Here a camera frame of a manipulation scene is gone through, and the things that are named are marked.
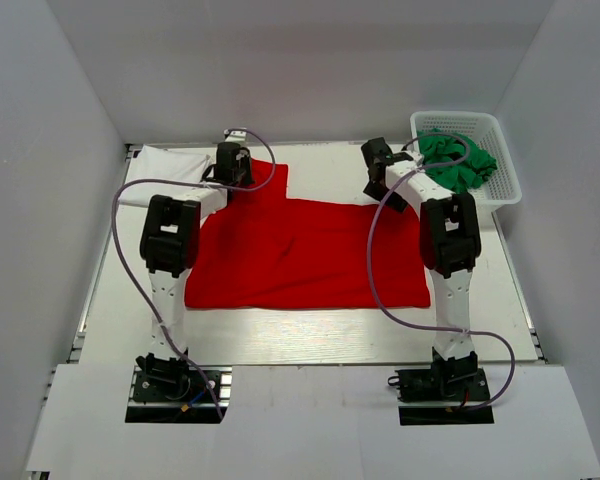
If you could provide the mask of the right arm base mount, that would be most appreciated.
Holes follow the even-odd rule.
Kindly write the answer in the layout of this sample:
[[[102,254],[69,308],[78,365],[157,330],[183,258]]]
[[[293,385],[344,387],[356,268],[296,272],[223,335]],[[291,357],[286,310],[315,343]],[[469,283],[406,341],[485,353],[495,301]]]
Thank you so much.
[[[443,390],[430,369],[401,369],[388,377],[397,391],[401,426],[453,426],[494,424],[491,406],[474,405],[490,399],[485,371],[479,368],[470,379],[462,379]]]

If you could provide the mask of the red t shirt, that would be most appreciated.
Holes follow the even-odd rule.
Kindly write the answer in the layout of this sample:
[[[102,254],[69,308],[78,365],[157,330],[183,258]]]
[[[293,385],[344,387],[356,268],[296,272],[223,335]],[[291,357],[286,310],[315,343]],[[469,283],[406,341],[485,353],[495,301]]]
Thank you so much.
[[[419,221],[407,208],[336,204],[286,195],[289,168],[255,160],[255,193],[236,193],[206,218],[185,286],[190,310],[428,308]]]

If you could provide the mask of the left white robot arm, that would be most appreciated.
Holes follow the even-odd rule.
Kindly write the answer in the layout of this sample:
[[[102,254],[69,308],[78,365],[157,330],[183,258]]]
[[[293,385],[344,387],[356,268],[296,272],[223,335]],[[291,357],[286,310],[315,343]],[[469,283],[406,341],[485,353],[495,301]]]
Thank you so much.
[[[179,399],[191,387],[184,293],[197,260],[202,221],[227,207],[227,187],[254,183],[251,154],[246,146],[231,141],[218,144],[214,159],[144,146],[130,172],[137,180],[156,181],[134,195],[147,206],[139,250],[157,310],[149,353],[172,363],[160,370],[156,384],[168,398]]]

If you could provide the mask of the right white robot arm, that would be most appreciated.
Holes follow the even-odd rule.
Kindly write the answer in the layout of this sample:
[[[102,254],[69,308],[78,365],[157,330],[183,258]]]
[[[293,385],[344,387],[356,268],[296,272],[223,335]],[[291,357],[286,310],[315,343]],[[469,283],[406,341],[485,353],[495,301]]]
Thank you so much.
[[[379,202],[371,227],[386,205],[400,213],[411,207],[418,215],[419,254],[433,282],[436,324],[408,323],[384,305],[379,308],[402,326],[435,334],[432,388],[443,398],[455,398],[478,372],[469,333],[469,287],[481,253],[475,200],[429,178],[418,152],[394,152],[382,137],[365,142],[361,152],[369,177],[363,192]]]

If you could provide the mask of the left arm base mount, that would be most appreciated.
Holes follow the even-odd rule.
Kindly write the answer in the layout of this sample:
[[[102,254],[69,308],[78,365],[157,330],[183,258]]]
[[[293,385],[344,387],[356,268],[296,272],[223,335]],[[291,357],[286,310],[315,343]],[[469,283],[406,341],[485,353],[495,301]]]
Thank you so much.
[[[200,374],[185,371],[176,380],[134,368],[125,422],[127,424],[217,425],[221,422],[212,395]]]

